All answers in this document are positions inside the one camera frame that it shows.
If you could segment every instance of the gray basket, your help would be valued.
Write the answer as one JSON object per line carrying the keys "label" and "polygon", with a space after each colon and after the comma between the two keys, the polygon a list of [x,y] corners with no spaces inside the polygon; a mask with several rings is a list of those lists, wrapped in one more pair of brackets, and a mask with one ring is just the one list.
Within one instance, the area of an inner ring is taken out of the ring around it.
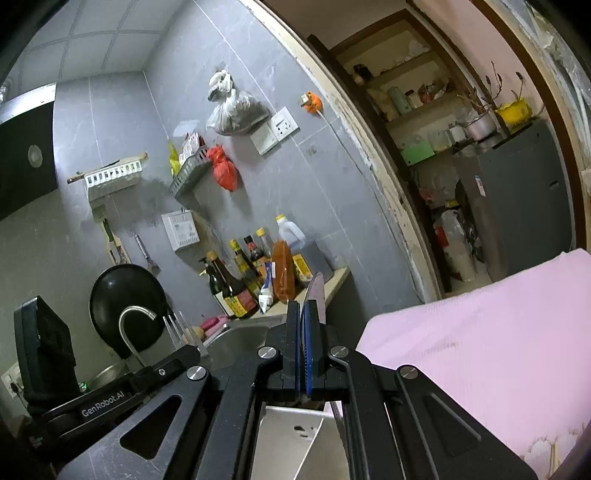
{"label": "gray basket", "polygon": [[205,172],[207,172],[207,169],[211,167],[212,161],[206,157],[206,152],[207,147],[199,147],[195,155],[192,155],[183,163],[183,166],[174,176],[173,182],[168,188],[168,191],[174,197],[186,192],[195,185],[203,177]]}

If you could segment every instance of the silver screw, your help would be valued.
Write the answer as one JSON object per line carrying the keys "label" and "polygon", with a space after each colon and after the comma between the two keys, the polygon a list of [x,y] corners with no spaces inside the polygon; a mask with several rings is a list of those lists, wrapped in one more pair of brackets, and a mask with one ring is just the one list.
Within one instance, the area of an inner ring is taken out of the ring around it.
{"label": "silver screw", "polygon": [[191,367],[187,370],[187,376],[189,377],[189,380],[202,380],[205,378],[206,374],[207,370],[205,370],[200,365]]}
{"label": "silver screw", "polygon": [[273,358],[276,356],[277,350],[275,350],[272,346],[262,346],[259,348],[259,356],[261,358]]}
{"label": "silver screw", "polygon": [[330,354],[336,358],[345,358],[349,355],[349,349],[345,346],[334,346],[330,349]]}
{"label": "silver screw", "polygon": [[418,377],[418,370],[412,365],[404,365],[404,367],[400,369],[400,375],[402,375],[407,380],[413,380],[414,378]]}

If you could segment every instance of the green box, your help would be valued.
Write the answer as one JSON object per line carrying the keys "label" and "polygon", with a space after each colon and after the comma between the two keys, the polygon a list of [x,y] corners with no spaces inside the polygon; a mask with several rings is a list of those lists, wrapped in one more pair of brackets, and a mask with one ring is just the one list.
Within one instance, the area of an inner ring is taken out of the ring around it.
{"label": "green box", "polygon": [[414,165],[435,155],[431,144],[427,140],[412,144],[400,152],[406,165]]}

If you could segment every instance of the red plastic bag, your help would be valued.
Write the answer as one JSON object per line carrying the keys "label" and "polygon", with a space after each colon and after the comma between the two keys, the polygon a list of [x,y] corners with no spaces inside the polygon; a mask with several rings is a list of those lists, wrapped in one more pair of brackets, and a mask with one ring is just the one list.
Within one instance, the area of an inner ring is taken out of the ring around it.
{"label": "red plastic bag", "polygon": [[228,158],[221,145],[207,150],[207,157],[213,162],[213,178],[217,184],[233,192],[238,188],[238,171],[236,165]]}

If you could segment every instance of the yellow container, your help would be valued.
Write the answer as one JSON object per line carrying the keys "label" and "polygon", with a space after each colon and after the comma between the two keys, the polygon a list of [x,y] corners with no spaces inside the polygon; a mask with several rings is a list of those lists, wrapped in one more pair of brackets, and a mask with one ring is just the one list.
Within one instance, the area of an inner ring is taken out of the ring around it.
{"label": "yellow container", "polygon": [[502,105],[496,113],[501,116],[508,127],[522,124],[528,121],[532,115],[531,107],[524,98]]}

